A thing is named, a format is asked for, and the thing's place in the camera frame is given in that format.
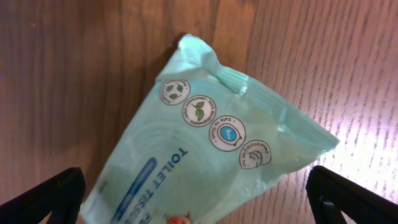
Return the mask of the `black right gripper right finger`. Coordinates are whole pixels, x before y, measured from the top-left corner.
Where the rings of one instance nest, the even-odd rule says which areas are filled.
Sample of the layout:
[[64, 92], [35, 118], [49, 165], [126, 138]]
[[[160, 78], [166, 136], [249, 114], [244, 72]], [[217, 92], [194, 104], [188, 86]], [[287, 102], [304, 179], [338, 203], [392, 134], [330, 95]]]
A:
[[397, 223], [397, 205], [328, 170], [315, 166], [309, 173], [307, 197], [316, 223]]

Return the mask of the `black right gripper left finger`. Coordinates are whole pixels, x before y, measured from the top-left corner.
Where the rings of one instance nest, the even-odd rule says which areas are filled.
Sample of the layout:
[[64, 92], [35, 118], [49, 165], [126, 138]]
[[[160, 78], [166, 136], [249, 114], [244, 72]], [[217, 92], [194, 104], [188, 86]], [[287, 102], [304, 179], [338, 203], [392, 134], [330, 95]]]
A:
[[85, 194], [79, 167], [71, 167], [1, 205], [1, 223], [75, 224]]

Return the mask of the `light blue tissue packet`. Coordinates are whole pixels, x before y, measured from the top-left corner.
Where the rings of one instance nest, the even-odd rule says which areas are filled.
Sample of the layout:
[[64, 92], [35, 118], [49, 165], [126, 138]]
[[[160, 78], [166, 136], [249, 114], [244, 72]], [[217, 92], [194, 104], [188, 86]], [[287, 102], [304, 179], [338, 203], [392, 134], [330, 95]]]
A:
[[337, 138], [184, 35], [107, 160], [87, 223], [215, 223]]

